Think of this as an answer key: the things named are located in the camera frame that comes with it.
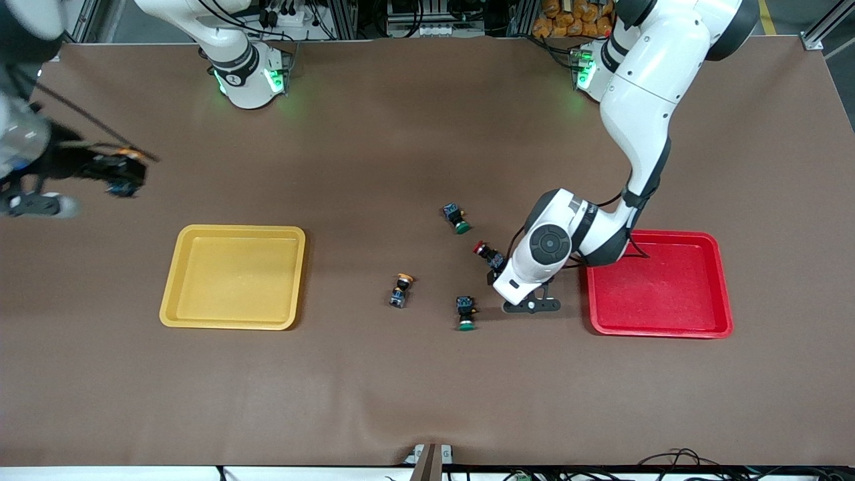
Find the brown table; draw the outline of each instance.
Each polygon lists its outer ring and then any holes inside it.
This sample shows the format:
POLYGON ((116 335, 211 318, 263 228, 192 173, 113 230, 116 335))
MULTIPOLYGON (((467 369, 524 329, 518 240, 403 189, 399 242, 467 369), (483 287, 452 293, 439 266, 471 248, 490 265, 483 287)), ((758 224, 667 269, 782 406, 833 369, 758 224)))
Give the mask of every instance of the brown table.
MULTIPOLYGON (((196 48, 68 46, 43 81, 156 151, 148 185, 91 181, 72 221, 0 223, 5 465, 844 464, 855 449, 855 137, 821 53, 751 39, 675 113, 649 229, 720 242, 726 340, 594 335, 575 275, 558 313, 505 315, 471 253, 544 191, 610 198, 628 164, 597 107, 524 40, 306 45, 291 96, 232 107, 196 48), (439 208, 475 229, 456 236, 439 208), (190 223, 298 225, 285 332, 181 330, 157 312, 190 223), (418 277, 408 307, 395 275, 418 277), (479 329, 455 331, 472 295, 479 329)), ((94 139, 75 114, 46 111, 94 139)))

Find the yellow tray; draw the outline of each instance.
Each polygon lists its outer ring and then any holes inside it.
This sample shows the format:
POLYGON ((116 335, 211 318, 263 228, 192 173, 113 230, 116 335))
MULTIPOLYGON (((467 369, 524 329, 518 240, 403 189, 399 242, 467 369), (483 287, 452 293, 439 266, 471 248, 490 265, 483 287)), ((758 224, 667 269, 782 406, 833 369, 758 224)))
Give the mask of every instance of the yellow tray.
POLYGON ((175 244, 161 322, 287 329, 297 316, 305 245, 297 227, 188 225, 175 244))

